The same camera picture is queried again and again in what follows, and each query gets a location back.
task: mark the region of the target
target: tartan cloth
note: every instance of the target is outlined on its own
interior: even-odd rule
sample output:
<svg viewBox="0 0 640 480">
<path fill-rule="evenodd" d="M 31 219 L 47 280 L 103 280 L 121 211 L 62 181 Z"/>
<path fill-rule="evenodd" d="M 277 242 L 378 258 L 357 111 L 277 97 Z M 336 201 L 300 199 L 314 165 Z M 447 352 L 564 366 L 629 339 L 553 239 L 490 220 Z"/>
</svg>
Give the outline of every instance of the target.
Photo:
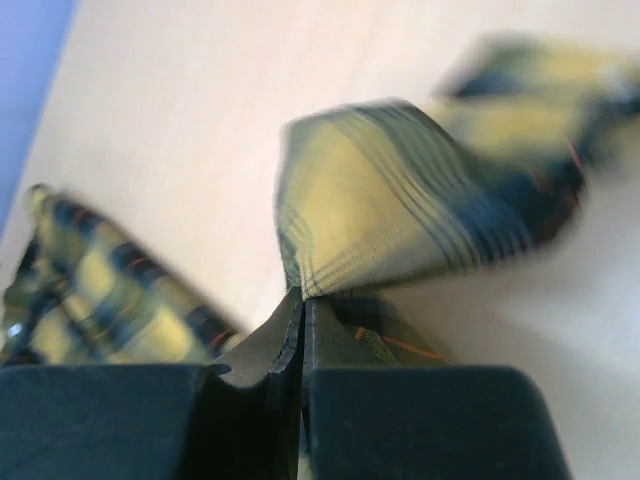
<svg viewBox="0 0 640 480">
<path fill-rule="evenodd" d="M 428 114 L 394 100 L 292 122 L 276 198 L 287 283 L 331 296 L 385 363 L 444 363 L 370 293 L 554 238 L 621 143 L 638 78 L 622 55 L 497 42 Z M 241 339 L 96 212 L 43 186 L 28 199 L 5 361 L 207 363 Z"/>
<path fill-rule="evenodd" d="M 589 167 L 622 146 L 639 73 L 623 55 L 498 40 L 428 113 L 392 100 L 292 122 L 276 203 L 287 283 L 304 298 L 357 297 L 545 244 Z M 390 337 L 395 325 L 367 334 L 380 358 L 412 350 L 417 336 Z"/>
<path fill-rule="evenodd" d="M 4 296 L 12 363 L 210 363 L 241 338 L 99 214 L 37 185 Z"/>
</svg>

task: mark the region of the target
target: orange stripe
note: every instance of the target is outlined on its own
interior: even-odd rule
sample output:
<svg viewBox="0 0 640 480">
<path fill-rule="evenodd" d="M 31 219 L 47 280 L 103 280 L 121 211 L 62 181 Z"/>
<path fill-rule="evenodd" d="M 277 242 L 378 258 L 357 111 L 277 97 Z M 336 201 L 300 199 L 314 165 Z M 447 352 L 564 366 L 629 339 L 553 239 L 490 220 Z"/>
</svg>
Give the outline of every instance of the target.
<svg viewBox="0 0 640 480">
<path fill-rule="evenodd" d="M 98 335 L 96 335 L 95 337 L 93 337 L 91 340 L 92 341 L 96 341 L 98 340 L 100 337 L 102 337 L 103 335 L 106 335 L 107 333 L 109 333 L 109 331 L 116 325 L 116 323 L 118 323 L 118 320 L 120 320 L 120 318 L 125 315 L 129 310 L 131 310 L 133 308 L 133 306 L 136 303 L 136 300 L 138 299 L 139 295 L 134 296 L 131 299 L 131 302 L 129 302 L 129 305 L 127 305 L 126 307 L 124 307 L 122 309 L 122 311 L 116 315 L 116 318 L 113 320 L 113 322 L 111 323 L 111 325 L 109 325 L 109 327 L 106 330 L 103 330 L 102 332 L 100 332 Z"/>
<path fill-rule="evenodd" d="M 224 332 L 219 333 L 218 335 L 216 335 L 215 337 L 213 337 L 213 340 L 211 340 L 211 341 L 209 342 L 209 345 L 207 345 L 207 347 L 215 347 L 215 346 L 218 344 L 218 342 L 219 342 L 220 340 L 222 340 L 222 338 L 223 338 L 227 333 L 229 333 L 229 329 L 228 329 L 228 328 L 227 328 Z"/>
<path fill-rule="evenodd" d="M 127 267 L 127 268 L 129 268 L 129 267 L 134 267 L 134 266 L 136 266 L 137 264 L 139 264 L 140 262 L 144 262 L 145 260 L 147 260 L 147 257 L 142 257 L 142 258 L 139 258 L 139 259 L 137 259 L 137 260 L 134 260 L 133 262 L 131 262 L 131 263 L 128 265 L 128 267 Z"/>
<path fill-rule="evenodd" d="M 418 355 L 424 355 L 425 357 L 435 358 L 436 360 L 444 360 L 442 355 L 438 355 L 437 353 L 427 352 L 426 350 L 421 350 L 419 348 L 414 347 L 413 345 L 409 345 L 408 343 L 401 342 L 400 340 L 396 340 L 391 337 L 382 337 L 382 340 L 385 342 L 391 343 L 396 347 L 404 348 L 405 350 L 409 350 L 410 352 L 417 353 Z"/>
<path fill-rule="evenodd" d="M 565 141 L 567 142 L 567 146 L 569 147 L 569 153 L 571 154 L 571 159 L 573 160 L 573 163 L 576 164 L 576 167 L 578 167 L 578 170 L 580 171 L 584 170 L 584 165 L 582 164 L 582 161 L 580 161 L 578 152 L 576 152 L 576 149 L 573 147 L 573 144 L 569 141 L 568 138 L 566 138 Z"/>
</svg>

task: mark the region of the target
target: blue background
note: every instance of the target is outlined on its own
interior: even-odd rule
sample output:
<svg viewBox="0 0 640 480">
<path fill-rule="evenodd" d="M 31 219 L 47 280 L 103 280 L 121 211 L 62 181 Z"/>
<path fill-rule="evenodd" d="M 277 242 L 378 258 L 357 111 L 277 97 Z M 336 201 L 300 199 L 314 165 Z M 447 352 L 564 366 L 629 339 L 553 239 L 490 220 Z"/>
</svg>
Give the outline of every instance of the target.
<svg viewBox="0 0 640 480">
<path fill-rule="evenodd" d="M 0 235 L 78 0 L 0 0 Z"/>
</svg>

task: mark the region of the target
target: black plastic object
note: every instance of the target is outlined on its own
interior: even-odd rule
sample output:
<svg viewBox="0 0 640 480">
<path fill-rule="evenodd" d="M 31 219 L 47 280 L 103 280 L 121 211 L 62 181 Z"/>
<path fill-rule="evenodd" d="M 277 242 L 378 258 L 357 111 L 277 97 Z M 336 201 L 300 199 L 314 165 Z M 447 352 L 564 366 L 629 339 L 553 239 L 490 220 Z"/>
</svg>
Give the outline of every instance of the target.
<svg viewBox="0 0 640 480">
<path fill-rule="evenodd" d="M 0 370 L 0 478 L 293 479 L 303 305 L 210 366 Z"/>
<path fill-rule="evenodd" d="M 316 480 L 568 478 L 521 374 L 384 367 L 292 289 L 208 366 L 0 369 L 0 479 L 293 480 L 301 410 Z"/>
<path fill-rule="evenodd" d="M 314 480 L 567 480 L 544 400 L 508 368 L 319 369 Z"/>
</svg>

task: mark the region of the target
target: white surface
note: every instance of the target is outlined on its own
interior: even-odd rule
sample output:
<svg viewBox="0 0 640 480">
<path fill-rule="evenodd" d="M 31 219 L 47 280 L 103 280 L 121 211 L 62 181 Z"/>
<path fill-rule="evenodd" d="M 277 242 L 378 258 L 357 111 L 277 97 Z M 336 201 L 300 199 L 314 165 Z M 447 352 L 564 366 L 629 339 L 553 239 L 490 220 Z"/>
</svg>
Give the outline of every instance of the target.
<svg viewBox="0 0 640 480">
<path fill-rule="evenodd" d="M 280 126 L 343 102 L 424 102 L 478 33 L 640 48 L 631 0 L 84 0 L 20 191 L 80 192 L 246 328 L 283 291 Z M 601 182 L 553 255 L 393 292 L 463 362 L 541 386 L 578 479 L 640 478 L 634 168 Z M 28 238 L 18 203 L 4 287 Z"/>
</svg>

